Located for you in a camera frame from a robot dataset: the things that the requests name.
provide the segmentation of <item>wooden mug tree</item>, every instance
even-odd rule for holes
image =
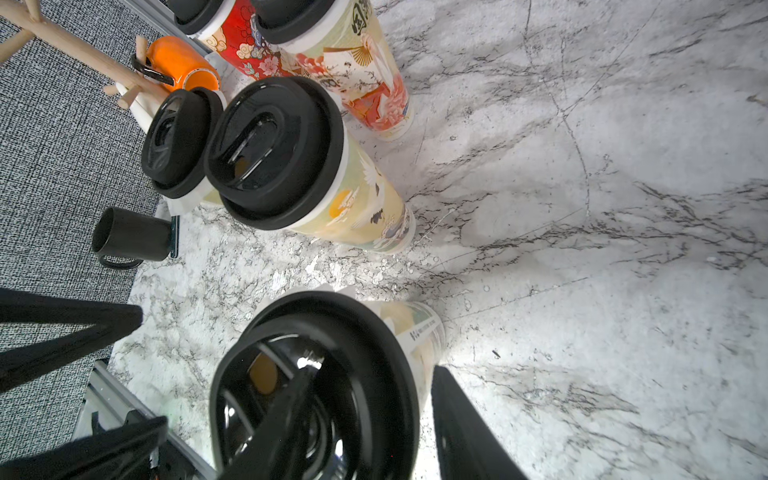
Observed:
[[[0,45],[0,63],[8,60],[27,42],[37,37],[110,78],[113,82],[123,84],[128,90],[118,101],[121,108],[130,107],[141,92],[153,97],[158,104],[162,103],[168,96],[168,91],[159,84],[116,62],[113,58],[40,15],[39,0],[25,0],[25,2],[26,8],[16,0],[0,0],[0,15],[21,29],[19,33]],[[136,46],[137,58],[145,58],[146,40],[137,37]],[[106,94],[117,94],[117,92],[117,88],[113,85],[104,88]]]

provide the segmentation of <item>marble countertop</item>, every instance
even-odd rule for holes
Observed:
[[[387,257],[182,217],[110,369],[211,459],[208,395],[296,286],[426,302],[531,480],[768,473],[768,3],[379,0],[409,132],[353,125],[419,224]],[[438,478],[429,405],[415,478]]]

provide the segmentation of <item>gray textured fabric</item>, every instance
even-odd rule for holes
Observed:
[[[136,34],[157,37],[116,0],[42,1],[43,15],[128,65]],[[17,32],[0,20],[0,40]],[[82,300],[125,302],[134,272],[100,266],[91,231],[112,205],[151,214],[157,195],[141,172],[144,134],[108,80],[40,40],[0,67],[0,286]],[[0,350],[73,329],[0,327]],[[89,356],[0,396],[0,462],[67,442],[93,362]]]

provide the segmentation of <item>mug handle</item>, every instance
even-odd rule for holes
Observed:
[[[106,258],[98,257],[98,262],[107,267],[111,268],[113,270],[130,270],[132,268],[136,268],[137,266],[141,265],[144,261],[143,260],[132,260],[130,262],[113,262],[111,260],[107,260]]]
[[[153,80],[157,80],[160,83],[170,85],[171,87],[173,87],[174,84],[176,83],[174,82],[174,79],[172,77],[169,77],[166,74],[160,73],[159,71],[153,70],[152,68],[150,68],[149,59],[147,59],[147,65],[143,65],[136,58],[136,54],[133,54],[131,56],[131,65],[136,71],[138,71],[142,75],[146,75],[147,77],[152,78]]]

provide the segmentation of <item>coffee cup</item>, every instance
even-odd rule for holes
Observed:
[[[256,80],[291,75],[282,66],[281,54],[254,35],[249,0],[169,0],[177,27]]]
[[[204,200],[221,205],[203,169],[205,146],[223,112],[219,93],[206,88],[172,92],[147,131],[141,169],[165,197],[171,216],[192,211]]]
[[[283,64],[338,94],[357,120],[386,141],[413,121],[410,97],[370,0],[252,0],[256,28]]]
[[[268,78],[222,115],[205,173],[232,216],[378,253],[399,253],[415,221],[316,82]]]
[[[409,478],[420,411],[444,344],[441,320],[421,303],[358,302],[317,290],[279,298],[258,313],[214,375],[217,469],[226,471],[246,449],[266,448],[257,431],[275,425],[281,394],[313,369],[305,421],[295,427],[303,429],[294,434],[302,450],[293,456],[301,474],[295,478]]]

